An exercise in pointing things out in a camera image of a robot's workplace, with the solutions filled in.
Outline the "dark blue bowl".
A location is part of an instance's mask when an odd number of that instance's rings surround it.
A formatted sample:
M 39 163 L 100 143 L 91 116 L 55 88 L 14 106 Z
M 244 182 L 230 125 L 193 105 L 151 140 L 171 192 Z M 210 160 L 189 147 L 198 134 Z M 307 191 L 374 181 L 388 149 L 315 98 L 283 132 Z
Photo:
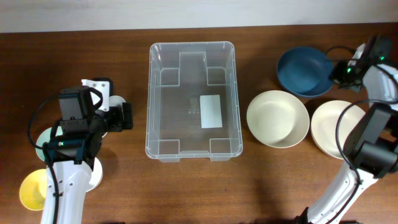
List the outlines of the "dark blue bowl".
M 313 47 L 294 47 L 277 62 L 277 78 L 290 93 L 313 98 L 328 92 L 333 81 L 333 64 L 325 53 Z

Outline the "cream bowl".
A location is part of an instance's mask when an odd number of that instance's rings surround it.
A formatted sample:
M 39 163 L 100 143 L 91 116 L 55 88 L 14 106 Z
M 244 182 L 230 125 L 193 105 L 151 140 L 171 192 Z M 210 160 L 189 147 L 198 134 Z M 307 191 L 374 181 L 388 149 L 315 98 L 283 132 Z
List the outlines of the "cream bowl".
M 309 113 L 294 95 L 269 90 L 250 102 L 246 121 L 252 135 L 262 144 L 288 148 L 300 143 L 310 127 Z
M 347 101 L 329 101 L 319 106 L 312 116 L 311 133 L 315 144 L 325 154 L 336 159 L 342 159 L 336 146 L 336 124 L 342 111 L 349 105 L 350 102 Z M 353 106 L 344 114 L 338 135 L 341 147 L 364 115 L 365 112 L 358 106 Z

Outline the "grey cup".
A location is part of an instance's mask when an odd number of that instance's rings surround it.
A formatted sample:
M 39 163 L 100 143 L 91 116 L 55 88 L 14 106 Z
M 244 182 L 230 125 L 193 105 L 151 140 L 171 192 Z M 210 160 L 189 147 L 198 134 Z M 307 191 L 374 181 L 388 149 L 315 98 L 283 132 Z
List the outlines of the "grey cup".
M 109 97 L 109 107 L 123 107 L 123 103 L 125 103 L 126 100 L 118 95 L 113 95 Z

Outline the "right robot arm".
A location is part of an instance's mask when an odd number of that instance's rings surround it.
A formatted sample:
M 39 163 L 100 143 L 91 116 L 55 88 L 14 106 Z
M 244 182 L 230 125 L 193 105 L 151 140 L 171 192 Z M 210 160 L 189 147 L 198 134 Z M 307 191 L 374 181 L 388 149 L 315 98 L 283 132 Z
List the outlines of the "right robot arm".
M 397 62 L 390 58 L 391 50 L 391 39 L 375 35 L 353 49 L 352 58 L 340 59 L 330 73 L 329 79 L 340 88 L 365 88 L 368 93 L 367 99 L 349 104 L 343 113 L 360 104 L 370 108 L 345 143 L 336 144 L 343 164 L 332 184 L 294 223 L 339 223 L 368 187 L 397 172 L 397 141 L 380 137 L 383 131 L 397 137 Z

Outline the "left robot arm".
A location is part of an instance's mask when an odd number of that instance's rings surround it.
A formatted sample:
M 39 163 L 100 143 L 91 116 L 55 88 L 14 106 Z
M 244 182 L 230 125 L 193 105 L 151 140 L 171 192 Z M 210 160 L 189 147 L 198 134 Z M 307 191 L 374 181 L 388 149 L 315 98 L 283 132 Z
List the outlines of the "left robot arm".
M 93 86 L 75 86 L 57 95 L 61 118 L 42 146 L 47 165 L 47 193 L 42 223 L 81 223 L 85 195 L 105 133 L 132 129 L 132 106 L 109 98 Z

